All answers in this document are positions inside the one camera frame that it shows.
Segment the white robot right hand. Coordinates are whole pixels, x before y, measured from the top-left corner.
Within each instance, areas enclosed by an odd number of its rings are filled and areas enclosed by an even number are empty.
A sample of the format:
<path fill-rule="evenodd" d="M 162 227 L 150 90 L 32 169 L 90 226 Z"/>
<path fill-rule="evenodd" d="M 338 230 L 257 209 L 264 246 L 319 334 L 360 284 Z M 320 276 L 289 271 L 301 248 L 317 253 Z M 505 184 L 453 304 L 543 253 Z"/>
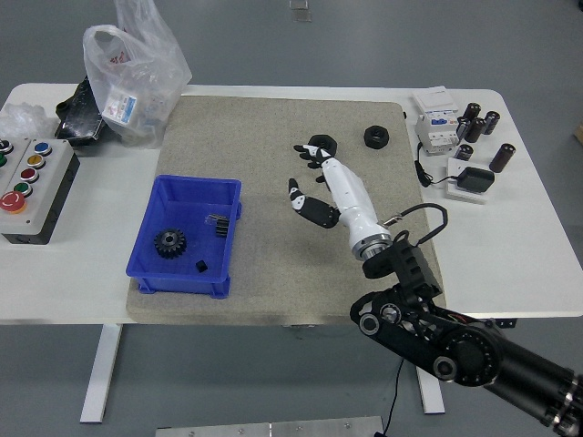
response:
<path fill-rule="evenodd" d="M 379 224 L 373 203 L 362 180 L 333 154 L 322 147 L 295 145 L 309 168 L 320 168 L 320 181 L 326 183 L 335 204 L 329 205 L 303 194 L 295 179 L 289 180 L 289 197 L 296 213 L 325 229 L 342 223 L 349 229 L 349 246 L 357 259 L 365 259 L 370 248 L 392 244 L 388 229 Z"/>

